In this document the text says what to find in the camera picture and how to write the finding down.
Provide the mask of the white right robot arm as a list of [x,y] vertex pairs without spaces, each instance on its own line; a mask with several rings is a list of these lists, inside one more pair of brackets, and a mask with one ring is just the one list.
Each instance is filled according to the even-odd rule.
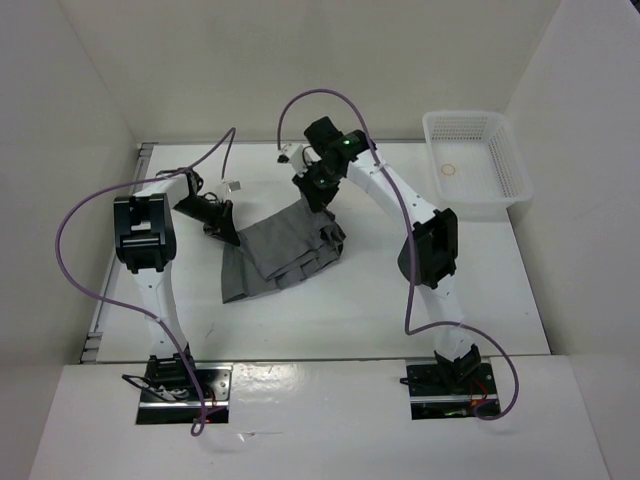
[[457,215],[418,194],[384,160],[365,130],[344,133],[329,117],[322,117],[306,128],[304,138],[304,143],[280,145],[279,162],[292,166],[293,182],[313,209],[328,206],[341,183],[348,181],[393,221],[403,235],[396,265],[408,283],[409,298],[423,301],[427,328],[441,331],[434,348],[439,384],[450,393],[463,391],[480,367],[481,356],[455,287]]

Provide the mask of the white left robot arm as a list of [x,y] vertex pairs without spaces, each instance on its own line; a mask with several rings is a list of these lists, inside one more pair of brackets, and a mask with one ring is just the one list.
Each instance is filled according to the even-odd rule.
[[142,190],[113,202],[116,256],[133,275],[143,309],[155,323],[146,372],[138,383],[160,401],[194,398],[199,386],[173,293],[177,236],[172,213],[200,222],[204,233],[217,240],[240,244],[233,202],[225,195],[202,193],[203,185],[192,169],[161,170]]

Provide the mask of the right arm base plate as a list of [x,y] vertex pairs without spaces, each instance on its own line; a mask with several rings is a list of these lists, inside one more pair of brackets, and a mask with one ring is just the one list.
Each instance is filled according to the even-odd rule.
[[399,383],[407,388],[413,420],[495,417],[502,411],[493,369],[483,362],[458,386],[447,386],[435,361],[408,362]]

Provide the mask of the grey pleated skirt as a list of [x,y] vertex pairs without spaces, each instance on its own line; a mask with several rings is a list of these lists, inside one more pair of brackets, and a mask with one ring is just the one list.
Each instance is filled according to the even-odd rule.
[[285,290],[340,260],[346,234],[335,215],[314,213],[300,199],[238,233],[240,244],[224,246],[224,304]]

